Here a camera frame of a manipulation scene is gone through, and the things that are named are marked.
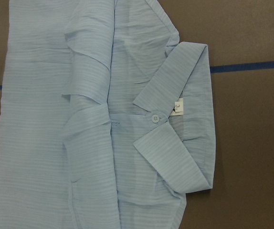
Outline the light blue button shirt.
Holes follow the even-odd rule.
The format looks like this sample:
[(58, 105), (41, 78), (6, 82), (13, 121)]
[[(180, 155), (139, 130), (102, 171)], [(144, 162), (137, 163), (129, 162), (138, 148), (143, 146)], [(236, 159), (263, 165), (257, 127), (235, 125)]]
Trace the light blue button shirt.
[(11, 0), (0, 229), (177, 229), (211, 189), (206, 44), (156, 0)]

